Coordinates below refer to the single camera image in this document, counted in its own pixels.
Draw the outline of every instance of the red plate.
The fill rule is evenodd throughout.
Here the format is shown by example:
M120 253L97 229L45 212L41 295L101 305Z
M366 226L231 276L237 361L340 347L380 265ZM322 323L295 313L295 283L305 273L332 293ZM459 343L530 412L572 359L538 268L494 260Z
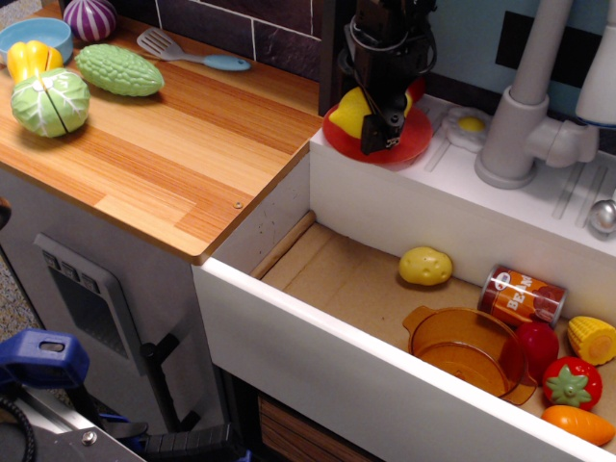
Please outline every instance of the red plate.
M383 149L366 155L361 150L361 140L347 134L342 128L329 121L329 116L338 109L331 108L323 119L323 134L329 143L341 154L355 161L368 164L396 164L408 162L422 154L432 140L432 125L427 116L417 108L411 108L400 143L392 149Z

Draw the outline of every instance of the toy bell pepper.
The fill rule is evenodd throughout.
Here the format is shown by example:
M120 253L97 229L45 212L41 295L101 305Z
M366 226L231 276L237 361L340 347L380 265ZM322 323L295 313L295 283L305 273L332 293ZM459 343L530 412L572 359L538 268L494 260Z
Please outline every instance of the toy bell pepper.
M19 41L7 53L7 68L16 84L63 65L60 52L38 40Z

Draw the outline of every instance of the faucet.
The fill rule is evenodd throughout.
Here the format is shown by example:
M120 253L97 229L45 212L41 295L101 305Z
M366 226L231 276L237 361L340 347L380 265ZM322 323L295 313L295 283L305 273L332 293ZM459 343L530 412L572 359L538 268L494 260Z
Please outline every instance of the faucet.
M513 84L505 89L475 172L501 189L517 189L535 175L535 159L549 167L592 161L599 149L599 127L616 125L616 98L607 91L616 65L616 0L610 0L607 25L588 72L576 113L583 124L548 117L548 85L573 0L542 0Z

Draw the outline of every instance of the purple onion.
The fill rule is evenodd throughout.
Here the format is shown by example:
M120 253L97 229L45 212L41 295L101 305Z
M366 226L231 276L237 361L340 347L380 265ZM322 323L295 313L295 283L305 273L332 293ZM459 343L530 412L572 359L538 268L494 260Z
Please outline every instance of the purple onion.
M64 10L64 22L85 41L106 39L116 28L116 9L108 0L73 0Z

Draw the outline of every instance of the screw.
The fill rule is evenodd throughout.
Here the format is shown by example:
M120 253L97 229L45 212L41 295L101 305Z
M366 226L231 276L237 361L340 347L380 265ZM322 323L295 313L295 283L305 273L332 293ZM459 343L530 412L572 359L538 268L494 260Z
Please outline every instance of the screw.
M98 436L96 435L96 432L87 431L81 437L81 442L84 446L92 446L94 443L96 443L96 438L98 438Z

